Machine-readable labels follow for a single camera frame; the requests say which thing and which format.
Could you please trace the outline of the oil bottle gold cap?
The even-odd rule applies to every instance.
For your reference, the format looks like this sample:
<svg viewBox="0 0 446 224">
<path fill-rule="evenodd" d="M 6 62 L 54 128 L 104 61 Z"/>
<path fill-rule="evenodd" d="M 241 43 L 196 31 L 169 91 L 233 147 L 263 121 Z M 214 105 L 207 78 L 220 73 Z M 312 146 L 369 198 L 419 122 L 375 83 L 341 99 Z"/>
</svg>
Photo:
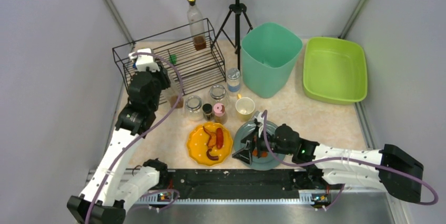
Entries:
<svg viewBox="0 0 446 224">
<path fill-rule="evenodd" d="M 197 51 L 206 48 L 205 27 L 201 11 L 199 10 L 196 0 L 187 0 L 189 9 L 187 18 L 189 21 L 190 33 L 194 47 Z"/>
<path fill-rule="evenodd" d="M 169 74 L 170 86 L 165 89 L 164 95 L 169 102 L 171 108 L 183 108 L 184 100 L 181 96 L 182 92 L 179 89 L 179 84 L 175 82 L 171 74 Z"/>
</svg>

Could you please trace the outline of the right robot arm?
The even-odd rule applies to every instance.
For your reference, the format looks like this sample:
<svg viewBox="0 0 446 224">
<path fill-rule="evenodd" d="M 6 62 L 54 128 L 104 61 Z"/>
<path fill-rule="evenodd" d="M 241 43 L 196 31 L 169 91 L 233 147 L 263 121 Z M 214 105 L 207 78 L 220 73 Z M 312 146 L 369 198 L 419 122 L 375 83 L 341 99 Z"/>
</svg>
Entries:
<svg viewBox="0 0 446 224">
<path fill-rule="evenodd" d="M 414 179 L 422 179 L 423 164 L 395 145 L 362 151 L 341 149 L 301 138 L 286 124 L 272 134 L 255 125 L 232 157 L 252 165 L 254 151 L 275 160 L 279 155 L 291 155 L 292 163 L 304 167 L 315 184 L 371 187 L 406 202 L 421 202 L 422 186 Z"/>
</svg>

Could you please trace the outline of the blue label jar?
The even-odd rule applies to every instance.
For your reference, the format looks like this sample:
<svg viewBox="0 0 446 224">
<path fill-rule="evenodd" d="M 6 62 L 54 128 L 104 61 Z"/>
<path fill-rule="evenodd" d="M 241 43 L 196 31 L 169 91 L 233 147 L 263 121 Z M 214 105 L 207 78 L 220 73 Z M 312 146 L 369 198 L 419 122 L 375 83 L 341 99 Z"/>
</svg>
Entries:
<svg viewBox="0 0 446 224">
<path fill-rule="evenodd" d="M 237 68 L 227 70 L 227 90 L 230 96 L 236 96 L 241 88 L 241 72 Z"/>
</svg>

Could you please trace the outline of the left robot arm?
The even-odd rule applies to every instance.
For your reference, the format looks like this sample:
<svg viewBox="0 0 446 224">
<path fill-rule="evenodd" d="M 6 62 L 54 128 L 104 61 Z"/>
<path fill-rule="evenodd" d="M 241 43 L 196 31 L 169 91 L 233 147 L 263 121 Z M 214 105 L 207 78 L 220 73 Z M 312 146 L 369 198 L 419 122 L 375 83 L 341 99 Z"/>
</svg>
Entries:
<svg viewBox="0 0 446 224">
<path fill-rule="evenodd" d="M 162 90 L 170 87 L 162 63 L 137 69 L 128 86 L 128 102 L 118 115 L 107 150 L 94 175 L 78 196 L 71 196 L 67 208 L 77 223 L 123 223 L 126 213 L 149 189 L 159 184 L 167 169 L 159 160 L 149 160 L 122 184 L 129 161 L 144 132 L 154 123 Z"/>
</svg>

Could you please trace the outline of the large clear glass jar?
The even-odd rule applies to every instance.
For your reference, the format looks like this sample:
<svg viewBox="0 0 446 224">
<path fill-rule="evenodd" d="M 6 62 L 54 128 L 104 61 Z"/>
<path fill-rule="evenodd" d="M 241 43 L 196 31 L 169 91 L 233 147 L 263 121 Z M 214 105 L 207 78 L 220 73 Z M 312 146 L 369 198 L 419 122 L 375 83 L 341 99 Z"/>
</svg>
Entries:
<svg viewBox="0 0 446 224">
<path fill-rule="evenodd" d="M 209 90 L 211 105 L 221 103 L 226 109 L 229 107 L 229 98 L 225 87 L 222 84 L 215 84 Z"/>
</svg>

